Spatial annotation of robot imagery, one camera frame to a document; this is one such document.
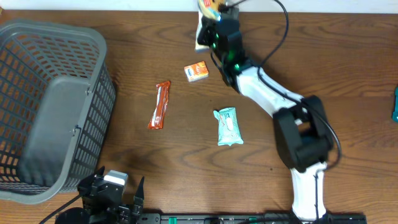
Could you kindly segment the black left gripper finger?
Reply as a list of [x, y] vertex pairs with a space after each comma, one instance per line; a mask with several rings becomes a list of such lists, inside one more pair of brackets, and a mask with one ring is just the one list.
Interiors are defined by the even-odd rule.
[[141, 212], [144, 207], [144, 179], [145, 177], [141, 178], [136, 194], [134, 196], [134, 212]]
[[87, 189], [91, 187], [92, 183], [95, 181], [96, 176], [100, 175], [102, 176], [105, 170], [105, 166], [100, 167], [98, 170], [94, 171], [92, 174], [89, 176], [85, 177], [80, 181], [78, 184], [79, 189]]

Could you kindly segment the small orange box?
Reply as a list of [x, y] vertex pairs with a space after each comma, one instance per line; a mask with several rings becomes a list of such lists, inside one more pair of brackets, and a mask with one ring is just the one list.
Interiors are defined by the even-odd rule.
[[201, 80], [209, 75], [205, 61], [187, 65], [184, 67], [184, 72], [189, 82]]

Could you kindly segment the red snack bar wrapper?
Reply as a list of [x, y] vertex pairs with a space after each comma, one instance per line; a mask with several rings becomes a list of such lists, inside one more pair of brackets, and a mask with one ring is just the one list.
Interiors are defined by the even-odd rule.
[[165, 112], [169, 102], [170, 81], [156, 84], [157, 101], [156, 108], [151, 116], [148, 129], [162, 129], [164, 126]]

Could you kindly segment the green flushable wipes pack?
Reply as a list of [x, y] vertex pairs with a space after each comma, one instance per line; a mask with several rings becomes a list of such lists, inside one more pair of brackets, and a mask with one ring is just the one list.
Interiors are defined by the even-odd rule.
[[229, 107], [222, 110], [214, 110], [214, 117], [218, 120], [218, 145], [232, 146], [244, 144], [236, 116], [236, 108]]

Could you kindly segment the teal mouthwash bottle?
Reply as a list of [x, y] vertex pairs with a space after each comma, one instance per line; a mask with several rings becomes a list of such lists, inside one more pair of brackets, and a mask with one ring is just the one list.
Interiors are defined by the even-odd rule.
[[394, 92], [394, 109], [392, 112], [392, 120], [395, 121], [396, 123], [398, 122], [398, 87], [396, 87], [395, 92]]

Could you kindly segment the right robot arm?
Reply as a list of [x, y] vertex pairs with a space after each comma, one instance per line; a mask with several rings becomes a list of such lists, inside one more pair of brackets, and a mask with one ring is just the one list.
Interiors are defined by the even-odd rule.
[[246, 55], [235, 12], [200, 13], [197, 43], [211, 50], [228, 86], [271, 116], [278, 155], [292, 174], [296, 220], [327, 222], [323, 178], [334, 140], [323, 104], [316, 96], [303, 97], [278, 84]]

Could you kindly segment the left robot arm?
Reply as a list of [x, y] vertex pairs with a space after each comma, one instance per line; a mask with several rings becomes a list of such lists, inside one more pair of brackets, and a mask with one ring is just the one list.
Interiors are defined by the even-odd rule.
[[83, 206], [70, 208], [56, 217], [56, 223], [136, 223], [144, 208], [144, 180], [142, 177], [132, 204], [123, 203], [128, 175], [115, 170], [104, 173], [104, 167], [81, 180], [78, 199]]

